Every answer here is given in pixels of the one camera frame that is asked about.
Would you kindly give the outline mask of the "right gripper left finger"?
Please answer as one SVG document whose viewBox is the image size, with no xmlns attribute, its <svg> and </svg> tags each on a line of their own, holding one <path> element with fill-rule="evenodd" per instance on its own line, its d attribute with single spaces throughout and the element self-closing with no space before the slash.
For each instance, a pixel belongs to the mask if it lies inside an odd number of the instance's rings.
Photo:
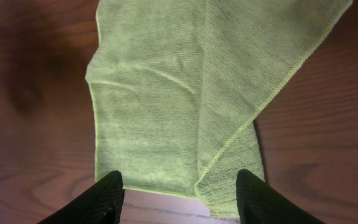
<svg viewBox="0 0 358 224">
<path fill-rule="evenodd" d="M 120 224 L 123 203 L 122 175 L 114 170 L 39 224 Z"/>
</svg>

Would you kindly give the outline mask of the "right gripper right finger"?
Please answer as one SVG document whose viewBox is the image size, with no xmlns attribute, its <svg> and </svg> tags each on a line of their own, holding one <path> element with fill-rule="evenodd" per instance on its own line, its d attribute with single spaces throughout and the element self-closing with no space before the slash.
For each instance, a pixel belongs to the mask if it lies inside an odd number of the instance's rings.
<svg viewBox="0 0 358 224">
<path fill-rule="evenodd" d="M 236 200 L 241 224 L 324 224 L 247 169 L 237 174 Z"/>
</svg>

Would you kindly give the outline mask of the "large green microfiber cloth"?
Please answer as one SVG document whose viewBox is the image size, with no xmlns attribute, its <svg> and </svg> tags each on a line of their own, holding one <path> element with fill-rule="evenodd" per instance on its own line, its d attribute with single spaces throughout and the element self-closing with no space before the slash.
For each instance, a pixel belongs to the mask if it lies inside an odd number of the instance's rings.
<svg viewBox="0 0 358 224">
<path fill-rule="evenodd" d="M 95 178 L 238 217 L 236 177 L 264 177 L 254 119 L 350 0 L 100 0 L 86 72 Z"/>
</svg>

